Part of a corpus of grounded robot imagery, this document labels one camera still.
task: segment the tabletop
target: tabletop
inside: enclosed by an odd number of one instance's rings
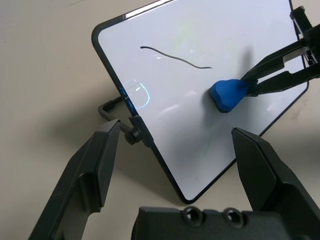
[[[97,107],[118,96],[91,44],[94,27],[151,0],[5,0],[0,3],[0,238],[27,239],[70,157],[104,123]],[[317,0],[303,5],[320,23]],[[263,135],[320,206],[320,82]],[[121,105],[114,115],[129,115]],[[234,164],[194,204],[250,204]],[[150,149],[119,138],[105,206],[83,238],[127,240],[140,206],[185,207]]]

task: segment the whiteboard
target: whiteboard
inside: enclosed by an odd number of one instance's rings
[[[267,55],[295,42],[288,0],[161,0],[96,27],[92,41],[153,151],[185,203],[194,202],[235,159],[231,130],[260,135],[307,89],[245,97],[218,112],[209,88],[240,79]],[[200,67],[172,59],[155,48]],[[283,71],[303,68],[301,58]]]

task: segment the whiteboard black frame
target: whiteboard black frame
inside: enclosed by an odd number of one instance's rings
[[[115,18],[112,18],[110,20],[107,20],[105,22],[102,22],[100,23],[99,25],[97,25],[93,31],[92,31],[92,35],[91,35],[91,41],[92,41],[92,45],[93,45],[93,48],[95,49],[96,53],[98,54],[100,60],[102,61],[105,69],[107,70],[108,74],[110,75],[115,87],[117,88],[118,92],[120,93],[121,97],[123,98],[127,108],[129,109],[130,111],[130,114],[134,117],[134,116],[138,116],[138,112],[136,111],[133,103],[131,102],[128,94],[126,93],[123,85],[121,84],[117,74],[115,73],[113,67],[111,66],[108,58],[106,57],[104,51],[102,50],[99,42],[98,42],[98,36],[99,36],[99,33],[104,30],[104,29],[107,29],[111,26],[114,26],[118,23],[121,23],[123,21],[126,21],[130,18],[133,18],[133,17],[136,17],[138,15],[141,15],[143,14],[144,12],[147,12],[151,9],[154,9],[154,8],[158,8],[162,5],[165,5],[169,2],[173,2],[175,0],[168,0],[168,1],[165,1],[161,4],[156,4],[158,2],[161,2],[161,0],[158,0],[156,2],[153,2],[153,3],[150,3],[148,5],[145,5],[145,6],[142,6],[136,10],[133,10],[133,11],[130,11],[130,12],[127,12],[125,14],[122,14],[120,16],[117,16]],[[290,9],[291,11],[293,10],[293,5],[292,5],[292,1],[291,0],[288,0],[289,1],[289,5],[290,5]],[[143,9],[143,11],[139,11],[137,14],[130,14],[130,13],[133,13],[137,10],[141,10]],[[292,22],[292,25],[294,27],[294,30],[295,30],[295,33],[296,33],[296,37],[297,37],[297,40],[299,39],[299,35],[298,35],[298,31],[297,31],[297,28],[295,27],[294,23]],[[302,60],[302,63],[303,63],[303,67],[305,68],[306,65],[305,65],[305,61],[303,59],[303,57],[301,57],[301,60]],[[291,108],[291,106],[296,103],[296,101],[298,99],[301,98],[301,96],[303,94],[306,93],[306,91],[308,90],[309,88],[309,82],[307,82],[307,86],[305,88],[305,90],[281,113],[279,114],[278,117],[276,117],[274,119],[274,121],[272,121],[263,131],[262,133],[259,135],[259,136],[262,136],[279,118],[281,118],[281,116],[289,109]],[[163,159],[162,155],[160,154],[157,146],[155,145],[155,143],[153,142],[150,146],[153,154],[155,155],[155,157],[157,158],[159,164],[161,165],[162,169],[164,170],[166,176],[168,177],[170,183],[172,184],[174,190],[176,191],[176,193],[178,194],[179,198],[181,199],[181,201],[185,204],[192,204],[194,203],[196,200],[198,200],[235,162],[236,162],[236,159],[234,159],[217,177],[215,177],[194,199],[192,200],[188,200],[184,197],[181,189],[179,188],[176,180],[174,179],[172,173],[170,172],[165,160]]]

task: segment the screw hole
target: screw hole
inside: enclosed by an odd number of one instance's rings
[[[189,209],[189,211],[187,211],[186,216],[188,219],[190,219],[192,222],[196,222],[199,219],[199,215],[198,212],[195,211],[194,209]]]
[[[239,224],[241,221],[241,217],[239,216],[239,214],[234,211],[229,212],[227,217],[234,224]]]
[[[204,220],[203,212],[194,206],[186,207],[181,213],[184,221],[192,227],[200,227]]]
[[[235,208],[227,208],[223,211],[225,220],[235,228],[242,228],[245,224],[244,216]]]

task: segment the blue sponge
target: blue sponge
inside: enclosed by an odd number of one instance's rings
[[[210,95],[221,113],[228,113],[246,96],[248,83],[239,79],[217,81],[210,88]]]

